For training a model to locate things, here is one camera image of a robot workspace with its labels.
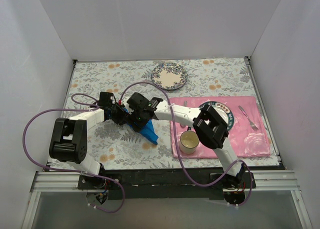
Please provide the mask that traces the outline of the blue cloth napkin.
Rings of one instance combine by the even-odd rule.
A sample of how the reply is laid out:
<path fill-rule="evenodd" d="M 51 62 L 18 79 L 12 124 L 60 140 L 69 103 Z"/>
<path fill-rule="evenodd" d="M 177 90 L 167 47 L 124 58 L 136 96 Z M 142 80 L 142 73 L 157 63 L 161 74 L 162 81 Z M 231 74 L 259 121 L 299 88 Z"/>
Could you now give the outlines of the blue cloth napkin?
<path fill-rule="evenodd" d="M 137 133 L 145 137 L 149 142 L 157 145 L 158 136 L 155 133 L 152 117 L 147 112 L 132 112 L 127 115 L 127 124 Z"/>

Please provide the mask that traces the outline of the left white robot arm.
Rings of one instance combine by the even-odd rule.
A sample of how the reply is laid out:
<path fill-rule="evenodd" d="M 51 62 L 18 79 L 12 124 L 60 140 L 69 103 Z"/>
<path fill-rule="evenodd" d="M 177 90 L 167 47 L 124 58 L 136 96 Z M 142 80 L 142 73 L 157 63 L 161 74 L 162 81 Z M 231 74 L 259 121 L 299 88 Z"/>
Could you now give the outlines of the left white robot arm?
<path fill-rule="evenodd" d="M 49 156 L 74 167 L 76 170 L 91 174 L 89 183 L 95 189 L 106 185 L 106 176 L 101 173 L 102 164 L 87 153 L 88 131 L 97 125 L 111 120 L 117 125 L 124 125 L 128 115 L 111 92 L 101 92 L 99 100 L 88 110 L 69 118 L 55 120 Z"/>

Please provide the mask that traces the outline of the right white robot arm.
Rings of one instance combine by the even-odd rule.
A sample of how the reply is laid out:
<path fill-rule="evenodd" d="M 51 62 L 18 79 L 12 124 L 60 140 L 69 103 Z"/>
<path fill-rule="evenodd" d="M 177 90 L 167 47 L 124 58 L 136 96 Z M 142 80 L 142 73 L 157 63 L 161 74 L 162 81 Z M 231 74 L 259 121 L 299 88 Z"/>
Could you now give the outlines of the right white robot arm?
<path fill-rule="evenodd" d="M 245 181 L 245 168 L 228 139 L 228 124 L 211 105 L 186 107 L 158 97 L 148 100 L 138 92 L 124 98 L 122 104 L 128 111 L 128 122 L 133 123 L 138 131 L 151 119 L 184 124 L 194 129 L 201 144 L 216 154 L 227 184 L 237 188 Z"/>

